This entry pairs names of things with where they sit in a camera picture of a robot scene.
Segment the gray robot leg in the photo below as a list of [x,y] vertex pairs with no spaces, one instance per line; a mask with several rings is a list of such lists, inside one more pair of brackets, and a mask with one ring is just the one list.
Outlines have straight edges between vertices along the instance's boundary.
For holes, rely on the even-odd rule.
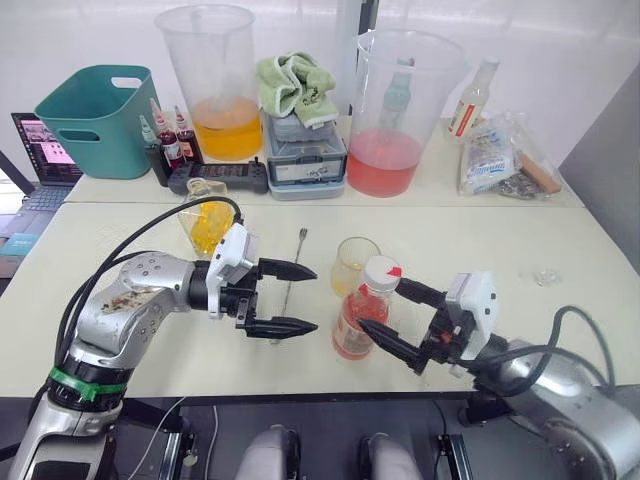
[[298,434],[282,425],[273,425],[245,450],[235,480],[296,480],[299,471]]
[[360,480],[423,480],[413,456],[386,433],[360,441]]

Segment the teal plastic basket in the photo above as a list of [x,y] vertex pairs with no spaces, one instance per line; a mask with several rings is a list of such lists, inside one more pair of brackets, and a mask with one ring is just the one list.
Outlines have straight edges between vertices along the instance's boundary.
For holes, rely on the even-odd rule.
[[149,170],[140,115],[156,101],[151,71],[134,65],[83,68],[56,88],[35,114],[80,170],[96,178],[136,178]]

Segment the white table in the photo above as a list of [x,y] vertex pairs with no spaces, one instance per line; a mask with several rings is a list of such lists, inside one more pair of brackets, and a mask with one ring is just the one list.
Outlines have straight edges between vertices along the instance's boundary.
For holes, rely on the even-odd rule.
[[[30,396],[51,368],[60,315],[72,292],[137,227],[165,211],[161,204],[66,204],[0,298],[0,396]],[[309,235],[300,262],[317,281],[294,284],[287,313],[319,329],[283,341],[245,338],[234,321],[205,312],[171,314],[130,383],[131,396],[252,395],[333,392],[468,390],[448,368],[429,364],[422,377],[375,349],[361,361],[338,356],[331,329],[340,302],[329,287],[338,243],[364,234],[393,256],[406,276],[439,289],[457,272],[495,272],[501,315],[496,332],[546,342],[557,308],[587,309],[611,346],[620,384],[640,383],[640,277],[583,208],[246,206],[246,225],[261,238],[260,255],[290,259],[298,229]],[[135,242],[193,258],[176,218]],[[532,272],[553,268],[558,284],[540,287]],[[286,284],[264,280],[258,313],[280,311]],[[392,316],[403,337],[417,343],[433,310],[397,298]],[[603,367],[590,330],[577,319],[563,326],[561,346]]]
[[[582,202],[566,183],[563,190],[548,200],[522,201],[507,198],[496,193],[474,196],[458,195],[458,175],[460,146],[452,143],[441,122],[425,149],[422,162],[416,170],[409,189],[392,198],[374,198],[345,187],[344,194],[326,200],[303,200],[280,202],[270,194],[258,195],[253,192],[231,191],[230,195],[241,205],[363,205],[363,206],[547,206],[581,207]],[[341,117],[338,130],[345,140],[349,139],[349,118]],[[262,152],[258,155],[264,160]],[[83,175],[66,198],[67,202],[123,202],[123,203],[181,203],[183,197],[175,195],[168,188],[158,184],[152,171],[133,180],[107,180]]]

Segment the wooden block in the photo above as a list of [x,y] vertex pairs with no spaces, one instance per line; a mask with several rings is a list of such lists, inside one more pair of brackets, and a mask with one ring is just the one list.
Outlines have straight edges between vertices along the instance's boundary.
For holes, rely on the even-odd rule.
[[522,161],[522,171],[526,173],[534,182],[536,182],[547,193],[558,193],[561,186],[551,175],[549,175],[542,167],[534,163],[529,155],[523,151],[519,151],[518,155]]

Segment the laptop screen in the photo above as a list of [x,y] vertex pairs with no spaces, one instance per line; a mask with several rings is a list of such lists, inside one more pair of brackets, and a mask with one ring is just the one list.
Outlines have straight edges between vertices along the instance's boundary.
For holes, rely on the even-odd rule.
[[42,120],[33,113],[12,113],[11,117],[40,183],[75,184],[82,172]]

